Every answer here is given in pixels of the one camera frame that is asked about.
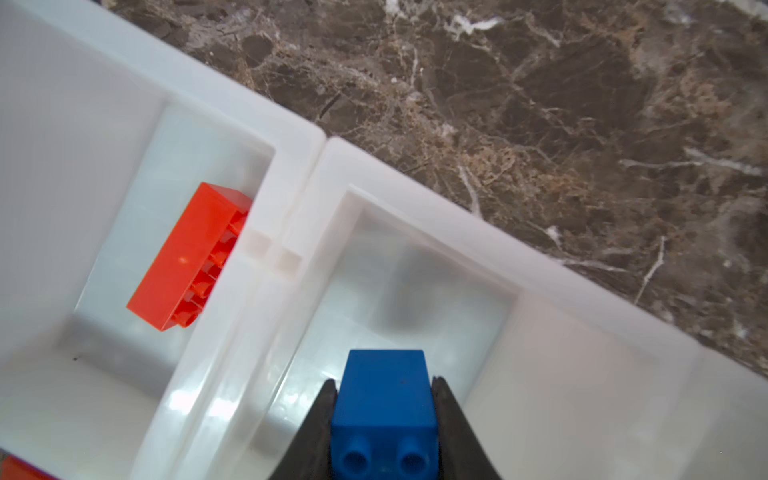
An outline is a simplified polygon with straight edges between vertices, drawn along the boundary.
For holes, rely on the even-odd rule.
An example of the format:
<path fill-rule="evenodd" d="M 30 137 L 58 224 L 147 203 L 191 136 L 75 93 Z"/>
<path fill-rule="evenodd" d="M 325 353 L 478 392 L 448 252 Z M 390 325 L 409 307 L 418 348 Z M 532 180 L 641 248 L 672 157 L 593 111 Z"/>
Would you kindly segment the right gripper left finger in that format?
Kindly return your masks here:
<path fill-rule="evenodd" d="M 335 381 L 326 380 L 269 480 L 333 478 L 330 438 L 337 395 Z"/>

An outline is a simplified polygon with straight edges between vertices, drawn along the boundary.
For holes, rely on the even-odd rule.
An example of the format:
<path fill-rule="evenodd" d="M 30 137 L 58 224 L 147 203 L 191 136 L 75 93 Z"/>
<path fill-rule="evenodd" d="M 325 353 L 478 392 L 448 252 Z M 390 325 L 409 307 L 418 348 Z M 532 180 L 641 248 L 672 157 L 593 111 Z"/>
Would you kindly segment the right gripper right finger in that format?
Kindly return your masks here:
<path fill-rule="evenodd" d="M 438 422 L 438 478 L 499 480 L 501 476 L 487 457 L 446 379 L 434 377 L 431 391 Z"/>

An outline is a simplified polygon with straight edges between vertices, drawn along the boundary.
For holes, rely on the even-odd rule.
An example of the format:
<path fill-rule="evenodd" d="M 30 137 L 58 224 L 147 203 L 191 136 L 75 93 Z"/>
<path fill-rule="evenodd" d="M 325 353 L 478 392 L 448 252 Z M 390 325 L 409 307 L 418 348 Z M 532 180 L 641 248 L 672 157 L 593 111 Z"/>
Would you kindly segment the blue brick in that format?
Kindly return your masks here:
<path fill-rule="evenodd" d="M 335 479 L 436 479 L 439 440 L 424 352 L 349 352 L 331 419 Z"/>

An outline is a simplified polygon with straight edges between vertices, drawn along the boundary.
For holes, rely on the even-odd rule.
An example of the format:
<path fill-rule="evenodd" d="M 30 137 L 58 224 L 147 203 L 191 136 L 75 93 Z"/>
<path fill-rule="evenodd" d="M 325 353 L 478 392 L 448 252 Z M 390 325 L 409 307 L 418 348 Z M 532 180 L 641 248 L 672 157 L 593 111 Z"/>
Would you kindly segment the long red brick slanted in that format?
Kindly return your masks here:
<path fill-rule="evenodd" d="M 252 205 L 245 194 L 201 183 L 127 303 L 159 331 L 202 314 Z"/>

